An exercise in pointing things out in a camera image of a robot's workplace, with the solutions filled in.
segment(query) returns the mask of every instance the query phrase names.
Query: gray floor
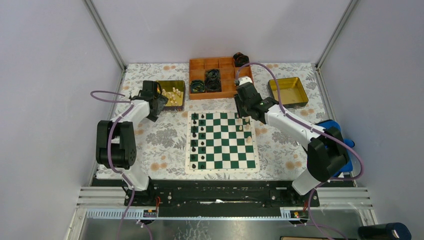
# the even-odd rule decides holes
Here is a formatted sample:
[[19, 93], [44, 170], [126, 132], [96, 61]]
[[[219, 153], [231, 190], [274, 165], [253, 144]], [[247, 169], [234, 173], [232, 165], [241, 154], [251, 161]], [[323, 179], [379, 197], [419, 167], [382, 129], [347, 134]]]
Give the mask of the gray floor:
[[[347, 235], [358, 238], [361, 218], [354, 210], [314, 210], [319, 224], [330, 225]], [[82, 240], [115, 240], [119, 220], [87, 219]], [[154, 240], [279, 240], [286, 237], [322, 237], [314, 226], [293, 227], [284, 221], [185, 221], [157, 220], [149, 225]], [[148, 240], [147, 229], [137, 226], [134, 220], [123, 223], [121, 240]]]

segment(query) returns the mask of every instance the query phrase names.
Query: blue object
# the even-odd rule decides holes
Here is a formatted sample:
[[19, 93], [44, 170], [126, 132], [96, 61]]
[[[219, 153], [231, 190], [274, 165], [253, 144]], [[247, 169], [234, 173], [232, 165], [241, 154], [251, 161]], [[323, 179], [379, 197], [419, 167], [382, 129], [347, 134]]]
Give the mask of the blue object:
[[[324, 122], [320, 122], [320, 123], [318, 123], [316, 125], [317, 126], [320, 126], [320, 127], [323, 127], [325, 129], [329, 129], [331, 127], [335, 127], [339, 131], [342, 131], [342, 128], [340, 128], [340, 125], [337, 122], [335, 122], [334, 120], [327, 120], [327, 121], [324, 121]], [[352, 141], [350, 139], [343, 138], [343, 142], [346, 145], [348, 145], [349, 147], [351, 147], [351, 148], [353, 148], [355, 146], [354, 141]], [[349, 151], [347, 151], [347, 154], [349, 156], [349, 162], [346, 165], [344, 165], [344, 167], [342, 167], [340, 169], [340, 171], [337, 172], [333, 177], [337, 177], [337, 176], [340, 175], [340, 173], [343, 173], [343, 172], [351, 172], [354, 169], [354, 166], [352, 165], [352, 162], [351, 162], [351, 153]]]

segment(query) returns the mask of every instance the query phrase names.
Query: empty yellow tray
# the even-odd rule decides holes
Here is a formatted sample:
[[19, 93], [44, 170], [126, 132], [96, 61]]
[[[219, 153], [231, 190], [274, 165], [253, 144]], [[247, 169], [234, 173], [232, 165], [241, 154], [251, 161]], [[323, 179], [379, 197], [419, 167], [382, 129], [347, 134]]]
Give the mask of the empty yellow tray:
[[[308, 103], [308, 96], [298, 77], [277, 79], [282, 105], [287, 108], [301, 108]], [[274, 80], [268, 81], [268, 93], [278, 101], [277, 85]]]

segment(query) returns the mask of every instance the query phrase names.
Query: chessboard border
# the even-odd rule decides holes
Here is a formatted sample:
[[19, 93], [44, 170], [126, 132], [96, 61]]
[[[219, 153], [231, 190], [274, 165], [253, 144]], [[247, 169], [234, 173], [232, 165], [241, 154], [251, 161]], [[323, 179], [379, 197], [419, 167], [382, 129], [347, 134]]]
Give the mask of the chessboard border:
[[185, 143], [185, 160], [184, 160], [184, 169], [186, 174], [219, 174], [219, 173], [256, 173], [261, 169], [261, 164], [259, 161], [259, 152], [258, 152], [258, 143], [256, 142], [256, 132], [255, 124], [251, 117], [249, 117], [250, 132], [252, 137], [253, 153], [255, 160], [255, 168], [237, 168], [237, 169], [190, 169], [190, 135], [192, 133], [191, 122], [192, 114], [216, 114], [216, 113], [237, 113], [234, 110], [192, 110], [187, 113], [187, 135]]

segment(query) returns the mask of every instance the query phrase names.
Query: black cable bundle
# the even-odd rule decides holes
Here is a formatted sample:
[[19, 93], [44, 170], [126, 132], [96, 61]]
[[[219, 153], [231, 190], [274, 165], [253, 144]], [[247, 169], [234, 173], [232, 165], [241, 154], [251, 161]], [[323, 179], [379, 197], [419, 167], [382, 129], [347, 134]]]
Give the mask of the black cable bundle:
[[232, 58], [234, 59], [234, 64], [236, 68], [239, 68], [249, 63], [249, 57], [241, 52], [237, 52], [236, 54], [234, 54], [234, 56], [232, 56]]
[[200, 79], [196, 79], [196, 80], [191, 81], [190, 92], [192, 94], [204, 93], [205, 92], [205, 83]]
[[221, 92], [221, 74], [219, 69], [207, 70], [204, 74], [207, 93]]

